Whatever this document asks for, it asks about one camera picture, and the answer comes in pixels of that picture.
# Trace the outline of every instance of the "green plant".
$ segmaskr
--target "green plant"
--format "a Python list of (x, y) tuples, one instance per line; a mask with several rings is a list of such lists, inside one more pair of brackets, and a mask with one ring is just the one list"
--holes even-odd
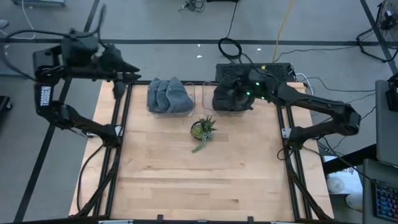
[(192, 126), (191, 135), (196, 139), (201, 139), (200, 145), (192, 150), (192, 153), (201, 151), (206, 146), (207, 139), (213, 139), (213, 134), (211, 132), (216, 131), (216, 129), (213, 128), (216, 120), (211, 120), (212, 118), (212, 116), (207, 116), (206, 119), (199, 119), (199, 121)]

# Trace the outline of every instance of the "keyboard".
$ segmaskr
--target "keyboard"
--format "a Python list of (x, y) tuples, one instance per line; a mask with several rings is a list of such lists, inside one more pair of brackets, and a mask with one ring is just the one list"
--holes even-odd
[(398, 188), (372, 182), (372, 195), (374, 216), (398, 223)]

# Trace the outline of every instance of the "plant pot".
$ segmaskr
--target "plant pot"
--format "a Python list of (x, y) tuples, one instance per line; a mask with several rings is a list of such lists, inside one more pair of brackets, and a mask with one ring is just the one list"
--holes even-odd
[(200, 121), (195, 122), (195, 123), (191, 126), (191, 130), (192, 130), (193, 127), (194, 127), (195, 125), (197, 125), (197, 124), (200, 124)]

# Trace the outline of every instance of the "wooden table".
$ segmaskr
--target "wooden table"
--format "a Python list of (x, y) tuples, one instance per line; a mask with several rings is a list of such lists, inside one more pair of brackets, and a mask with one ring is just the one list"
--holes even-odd
[[(304, 91), (302, 83), (291, 85)], [(112, 87), (104, 82), (99, 94), (94, 120), (102, 124), (111, 121)], [(214, 87), (204, 88), (203, 104), (208, 108)], [(294, 220), (285, 164), (276, 157), (282, 141), (272, 103), (256, 100), (254, 110), (242, 116), (216, 116), (203, 108), (202, 86), (196, 86), (193, 116), (155, 118), (146, 110), (146, 95), (146, 85), (133, 86), (111, 218), (153, 220), (163, 214), (165, 220), (246, 221), (248, 216), (255, 221)], [(312, 125), (308, 110), (292, 110), (296, 126)], [(192, 154), (199, 142), (190, 136), (190, 127), (198, 118), (211, 114), (217, 119), (214, 140)], [(100, 139), (88, 141), (83, 161), (100, 144)], [(315, 141), (307, 141), (305, 146), (318, 151)], [(82, 204), (98, 186), (103, 153), (90, 161), (83, 174)], [(333, 217), (319, 156), (306, 150), (300, 153), (308, 191)], [(302, 197), (297, 192), (304, 217)], [(102, 211), (107, 195), (103, 195)], [(71, 214), (76, 213), (75, 200), (76, 193)]]

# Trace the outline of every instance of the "concrete floor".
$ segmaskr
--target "concrete floor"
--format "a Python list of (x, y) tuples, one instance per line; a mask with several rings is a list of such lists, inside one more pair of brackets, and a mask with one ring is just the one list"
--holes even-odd
[[(125, 40), (118, 44), (125, 61), (141, 69), (143, 80), (154, 77), (181, 80), (214, 80), (217, 63), (228, 63), (219, 53), (216, 44), (156, 44), (160, 39), (210, 39), (218, 40), (228, 33), (234, 9), (231, 2), (207, 4), (202, 14), (178, 12), (184, 0), (101, 0), (107, 5), (107, 14), (101, 30), (104, 39)], [(376, 16), (380, 0), (367, 0), (373, 16)], [(66, 32), (74, 27), (83, 30), (95, 0), (69, 0), (67, 7), (34, 5), (26, 10), (36, 29)], [(245, 0), (238, 4), (230, 37), (246, 40), (275, 40), (289, 0)], [(22, 9), (10, 1), (0, 2), (0, 18), (8, 19), (6, 32), (28, 29)], [(98, 13), (91, 29), (95, 28)], [(353, 41), (356, 36), (370, 28), (359, 0), (357, 1), (295, 1), (281, 40), (293, 40), (280, 45), (279, 53), (294, 49), (337, 48), (336, 41)], [(38, 39), (58, 38), (37, 35)], [(131, 40), (155, 40), (153, 44), (133, 44)], [(323, 41), (326, 46), (313, 46), (313, 41)], [(367, 41), (377, 41), (370, 36)], [(31, 55), (34, 51), (51, 44), (11, 44), (7, 49), (8, 59), (23, 71), (32, 74)], [(366, 47), (383, 56), (380, 47)], [(243, 45), (243, 51), (254, 62), (270, 62), (273, 44)], [(388, 63), (381, 63), (365, 56), (358, 47), (336, 51), (296, 52), (282, 56), (279, 62), (290, 62), (295, 71), (308, 77), (319, 77), (330, 88), (343, 90), (371, 90), (378, 79), (392, 75)], [(0, 223), (12, 222), (29, 181), (39, 154), (42, 141), (49, 126), (34, 111), (32, 82), (18, 78), (0, 78), (0, 95), (10, 96), (14, 108), (2, 123), (0, 133)], [(343, 93), (326, 90), (320, 82), (311, 80), (315, 94), (334, 100), (349, 101), (366, 93)], [(57, 87), (57, 95), (62, 88)], [(66, 102), (83, 116), (92, 118), (100, 90), (100, 82), (74, 80)], [(362, 115), (375, 105), (374, 97), (353, 103)], [(326, 117), (313, 117), (319, 123)], [(375, 143), (375, 114), (361, 123), (358, 135), (346, 138), (337, 151), (349, 153)], [(328, 136), (332, 146), (341, 136)], [(40, 173), (24, 221), (67, 217), (86, 140), (69, 131), (56, 130), (44, 166)], [(345, 205), (343, 197), (332, 197), (336, 218), (361, 223), (361, 214)]]

